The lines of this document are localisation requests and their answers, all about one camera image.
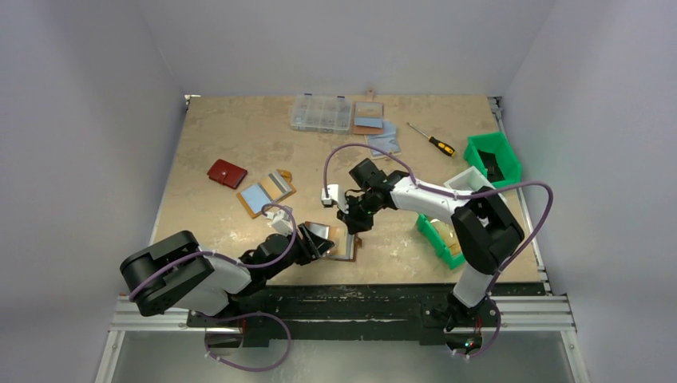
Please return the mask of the brown leather card holder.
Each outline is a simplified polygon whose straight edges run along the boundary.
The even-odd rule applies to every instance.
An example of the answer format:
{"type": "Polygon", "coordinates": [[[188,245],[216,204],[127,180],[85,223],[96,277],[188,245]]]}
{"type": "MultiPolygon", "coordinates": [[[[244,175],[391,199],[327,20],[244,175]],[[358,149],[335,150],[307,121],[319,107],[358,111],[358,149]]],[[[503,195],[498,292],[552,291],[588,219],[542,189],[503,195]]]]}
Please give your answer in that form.
{"type": "Polygon", "coordinates": [[[330,226],[327,238],[334,246],[325,253],[325,259],[341,262],[356,260],[357,251],[362,246],[362,239],[357,234],[348,234],[345,227],[330,226]]]}

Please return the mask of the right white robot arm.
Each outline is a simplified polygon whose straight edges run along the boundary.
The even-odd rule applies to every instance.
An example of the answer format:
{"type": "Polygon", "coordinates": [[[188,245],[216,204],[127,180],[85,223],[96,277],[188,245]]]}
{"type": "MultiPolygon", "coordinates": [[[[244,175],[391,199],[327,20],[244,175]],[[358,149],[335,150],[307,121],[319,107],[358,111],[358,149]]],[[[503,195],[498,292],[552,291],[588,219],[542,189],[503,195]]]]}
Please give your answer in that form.
{"type": "Polygon", "coordinates": [[[385,173],[370,159],[354,166],[358,187],[348,195],[337,184],[324,184],[325,207],[337,206],[337,217],[349,234],[369,231],[376,213],[412,211],[452,226],[465,258],[465,269],[449,293],[450,317],[468,318],[485,303],[505,261],[523,243],[525,233],[500,193],[483,187],[464,191],[417,180],[408,171],[385,173]]]}

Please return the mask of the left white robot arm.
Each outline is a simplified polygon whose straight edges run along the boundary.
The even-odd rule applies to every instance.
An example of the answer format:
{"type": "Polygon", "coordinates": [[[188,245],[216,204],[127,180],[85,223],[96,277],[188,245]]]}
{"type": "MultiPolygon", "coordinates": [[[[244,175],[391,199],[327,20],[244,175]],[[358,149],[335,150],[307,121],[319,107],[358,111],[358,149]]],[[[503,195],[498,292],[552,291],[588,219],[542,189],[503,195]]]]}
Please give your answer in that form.
{"type": "Polygon", "coordinates": [[[269,235],[233,259],[201,250],[193,233],[180,231],[130,255],[119,270],[130,301],[144,317],[170,308],[216,316],[237,298],[262,290],[288,267],[322,258],[335,244],[302,223],[295,233],[269,235]]]}

